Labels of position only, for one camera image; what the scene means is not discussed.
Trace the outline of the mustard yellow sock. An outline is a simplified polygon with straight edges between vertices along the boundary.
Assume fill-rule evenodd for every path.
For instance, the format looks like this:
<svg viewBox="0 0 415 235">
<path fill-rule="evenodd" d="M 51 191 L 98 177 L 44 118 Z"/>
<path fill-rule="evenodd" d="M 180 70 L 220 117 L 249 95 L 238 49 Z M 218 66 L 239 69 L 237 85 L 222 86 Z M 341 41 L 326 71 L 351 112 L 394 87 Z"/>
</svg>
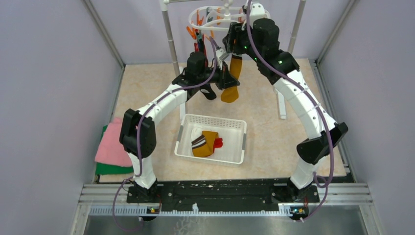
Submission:
<svg viewBox="0 0 415 235">
<path fill-rule="evenodd" d="M 194 157 L 209 157 L 214 153 L 213 143 L 219 138 L 219 133 L 214 131 L 203 130 L 202 135 L 194 141 L 191 141 L 191 150 Z"/>
<path fill-rule="evenodd" d="M 242 70 L 242 56 L 233 54 L 231 56 L 231 64 L 229 68 L 230 74 L 236 80 L 239 79 Z M 233 103 L 239 98 L 239 93 L 237 87 L 226 88 L 221 94 L 221 101 L 225 103 Z"/>
</svg>

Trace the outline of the black sock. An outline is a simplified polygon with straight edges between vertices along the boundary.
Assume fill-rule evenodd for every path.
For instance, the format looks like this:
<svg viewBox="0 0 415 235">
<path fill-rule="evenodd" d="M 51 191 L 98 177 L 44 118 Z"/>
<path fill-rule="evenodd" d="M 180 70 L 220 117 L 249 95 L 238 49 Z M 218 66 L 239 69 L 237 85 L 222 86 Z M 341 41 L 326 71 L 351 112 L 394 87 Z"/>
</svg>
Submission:
<svg viewBox="0 0 415 235">
<path fill-rule="evenodd" d="M 212 59 L 211 65 L 207 65 L 206 67 L 206 71 L 205 71 L 205 77 L 203 78 L 203 85 L 199 88 L 200 92 L 205 96 L 206 99 L 208 100 L 214 100 L 217 98 L 216 93 L 213 91 L 211 85 L 210 85 L 210 80 L 209 77 L 211 76 L 213 69 L 216 66 L 216 58 L 215 58 L 215 54 L 214 57 Z"/>
</svg>

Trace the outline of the white plastic clip hanger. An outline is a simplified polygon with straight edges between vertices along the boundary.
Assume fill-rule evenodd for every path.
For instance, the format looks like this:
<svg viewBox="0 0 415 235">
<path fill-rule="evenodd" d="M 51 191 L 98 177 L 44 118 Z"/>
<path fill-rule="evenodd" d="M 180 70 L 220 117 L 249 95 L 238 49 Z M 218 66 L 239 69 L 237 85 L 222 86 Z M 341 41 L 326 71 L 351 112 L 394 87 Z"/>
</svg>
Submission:
<svg viewBox="0 0 415 235">
<path fill-rule="evenodd" d="M 226 0 L 220 6 L 198 7 L 189 14 L 188 26 L 198 31 L 227 31 L 232 22 L 247 22 L 249 16 L 244 13 L 243 5 L 233 6 L 233 1 Z"/>
</svg>

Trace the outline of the white sock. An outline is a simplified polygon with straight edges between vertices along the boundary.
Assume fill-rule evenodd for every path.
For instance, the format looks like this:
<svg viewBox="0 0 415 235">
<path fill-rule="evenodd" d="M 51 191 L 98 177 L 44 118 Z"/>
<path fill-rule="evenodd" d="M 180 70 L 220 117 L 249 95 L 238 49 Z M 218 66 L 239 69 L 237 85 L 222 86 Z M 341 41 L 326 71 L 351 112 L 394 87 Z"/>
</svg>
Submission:
<svg viewBox="0 0 415 235">
<path fill-rule="evenodd" d="M 197 138 L 199 138 L 202 135 L 202 132 L 203 132 L 203 129 L 202 128 L 200 128 L 200 127 L 194 127 L 191 130 L 191 135 L 190 135 L 191 140 L 194 141 Z"/>
</svg>

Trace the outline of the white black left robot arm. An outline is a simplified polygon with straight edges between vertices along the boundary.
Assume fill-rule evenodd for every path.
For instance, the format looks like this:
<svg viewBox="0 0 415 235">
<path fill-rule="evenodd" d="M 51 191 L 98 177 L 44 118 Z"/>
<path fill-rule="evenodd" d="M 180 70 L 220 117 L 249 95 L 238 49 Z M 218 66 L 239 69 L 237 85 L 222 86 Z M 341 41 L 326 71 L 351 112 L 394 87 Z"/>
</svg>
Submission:
<svg viewBox="0 0 415 235">
<path fill-rule="evenodd" d="M 186 66 L 161 95 L 139 109 L 128 109 L 124 113 L 119 142 L 131 159 L 134 170 L 131 179 L 139 187 L 138 196 L 144 202 L 152 202 L 157 196 L 157 189 L 153 186 L 157 178 L 150 158 L 157 144 L 157 125 L 197 92 L 202 92 L 209 100 L 215 99 L 211 84 L 224 94 L 235 91 L 239 86 L 242 58 L 232 55 L 230 64 L 227 64 L 224 61 L 226 56 L 218 49 L 210 63 L 203 52 L 191 53 Z"/>
</svg>

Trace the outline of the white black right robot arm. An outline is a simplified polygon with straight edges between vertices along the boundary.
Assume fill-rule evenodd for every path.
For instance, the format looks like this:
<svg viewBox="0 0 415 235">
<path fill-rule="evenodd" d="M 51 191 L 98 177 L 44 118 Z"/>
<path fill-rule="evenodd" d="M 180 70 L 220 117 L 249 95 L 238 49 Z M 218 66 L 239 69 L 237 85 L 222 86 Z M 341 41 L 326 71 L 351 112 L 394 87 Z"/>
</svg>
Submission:
<svg viewBox="0 0 415 235">
<path fill-rule="evenodd" d="M 297 145 L 300 157 L 289 178 L 287 196 L 301 201 L 317 172 L 318 164 L 326 156 L 334 161 L 334 147 L 348 126 L 337 122 L 318 102 L 308 88 L 297 61 L 292 54 L 279 48 L 279 27 L 271 19 L 255 20 L 250 25 L 231 23 L 223 43 L 227 52 L 251 57 L 273 88 L 282 93 L 293 108 L 306 131 L 307 139 Z"/>
</svg>

